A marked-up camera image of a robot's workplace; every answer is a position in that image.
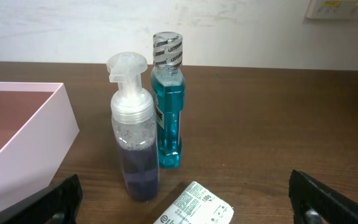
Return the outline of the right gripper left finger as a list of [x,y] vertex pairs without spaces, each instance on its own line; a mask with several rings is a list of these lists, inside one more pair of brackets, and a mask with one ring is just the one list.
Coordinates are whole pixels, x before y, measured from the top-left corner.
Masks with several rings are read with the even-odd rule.
[[74,174],[0,212],[0,224],[76,224],[83,190]]

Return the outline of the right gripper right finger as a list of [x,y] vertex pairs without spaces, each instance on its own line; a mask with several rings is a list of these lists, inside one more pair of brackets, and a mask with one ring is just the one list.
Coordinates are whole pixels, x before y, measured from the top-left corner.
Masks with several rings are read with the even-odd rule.
[[293,222],[358,224],[358,203],[300,170],[292,170],[288,196]]

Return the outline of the white green soap packet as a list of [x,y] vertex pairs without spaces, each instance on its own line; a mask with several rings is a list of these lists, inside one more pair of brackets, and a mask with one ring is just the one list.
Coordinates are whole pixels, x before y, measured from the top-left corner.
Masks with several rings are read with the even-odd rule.
[[230,224],[234,209],[193,181],[154,224]]

